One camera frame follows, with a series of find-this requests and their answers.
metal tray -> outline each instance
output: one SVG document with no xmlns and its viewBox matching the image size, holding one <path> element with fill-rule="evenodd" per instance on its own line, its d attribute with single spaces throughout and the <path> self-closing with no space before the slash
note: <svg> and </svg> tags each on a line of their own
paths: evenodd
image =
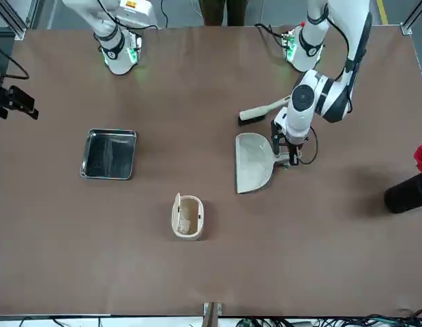
<svg viewBox="0 0 422 327">
<path fill-rule="evenodd" d="M 135 131 L 90 129 L 80 175 L 85 178 L 129 179 L 135 144 Z"/>
</svg>

dustpan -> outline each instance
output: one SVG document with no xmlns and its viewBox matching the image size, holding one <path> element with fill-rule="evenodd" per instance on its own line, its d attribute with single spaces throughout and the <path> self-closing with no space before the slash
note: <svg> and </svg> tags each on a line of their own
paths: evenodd
<svg viewBox="0 0 422 327">
<path fill-rule="evenodd" d="M 247 193 L 267 184 L 276 162 L 289 162 L 288 153 L 276 157 L 268 140 L 255 133 L 242 133 L 235 138 L 237 193 Z"/>
</svg>

robotic arm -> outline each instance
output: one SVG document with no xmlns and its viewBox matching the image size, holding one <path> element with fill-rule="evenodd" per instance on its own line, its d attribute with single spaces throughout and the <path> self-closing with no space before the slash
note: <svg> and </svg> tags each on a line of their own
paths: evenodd
<svg viewBox="0 0 422 327">
<path fill-rule="evenodd" d="M 270 106 L 240 112 L 239 124 L 257 121 L 277 106 L 284 106 L 271 123 L 273 152 L 280 154 L 285 140 L 290 164 L 299 164 L 299 150 L 310 130 L 314 113 L 330 123 L 341 121 L 352 111 L 353 86 L 366 52 L 372 25 L 370 0 L 309 0 L 307 22 L 284 35 L 286 60 L 300 72 L 291 96 Z M 314 68 L 320 58 L 324 38 L 333 25 L 344 36 L 348 55 L 340 79 L 335 80 Z"/>
<path fill-rule="evenodd" d="M 137 29 L 157 26 L 153 6 L 147 0 L 63 0 L 63 3 L 93 28 L 105 64 L 116 75 L 126 74 L 138 63 L 142 41 L 121 25 Z"/>
</svg>

small basket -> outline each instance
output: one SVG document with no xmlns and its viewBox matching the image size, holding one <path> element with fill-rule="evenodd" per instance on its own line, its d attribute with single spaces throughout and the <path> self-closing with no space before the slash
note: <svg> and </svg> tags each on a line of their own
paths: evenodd
<svg viewBox="0 0 422 327">
<path fill-rule="evenodd" d="M 198 240 L 203 232 L 203 203 L 195 196 L 176 195 L 172 206 L 171 227 L 183 240 Z"/>
</svg>

table surface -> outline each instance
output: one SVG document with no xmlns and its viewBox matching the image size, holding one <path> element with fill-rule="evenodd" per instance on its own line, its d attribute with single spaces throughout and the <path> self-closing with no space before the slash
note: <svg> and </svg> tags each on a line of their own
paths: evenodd
<svg viewBox="0 0 422 327">
<path fill-rule="evenodd" d="M 318 70 L 346 57 L 331 31 Z M 400 315 L 422 309 L 422 208 L 388 214 L 382 193 L 417 173 L 422 77 L 412 40 L 374 27 L 354 112 L 320 117 L 315 164 L 235 191 L 238 111 L 290 94 L 298 77 L 255 28 L 146 31 L 141 65 L 104 67 L 88 31 L 30 31 L 16 84 L 40 119 L 0 120 L 0 315 Z M 91 128 L 139 133 L 130 181 L 87 180 Z M 305 156 L 312 154 L 307 144 Z M 176 239 L 176 193 L 205 206 L 202 240 Z"/>
</svg>

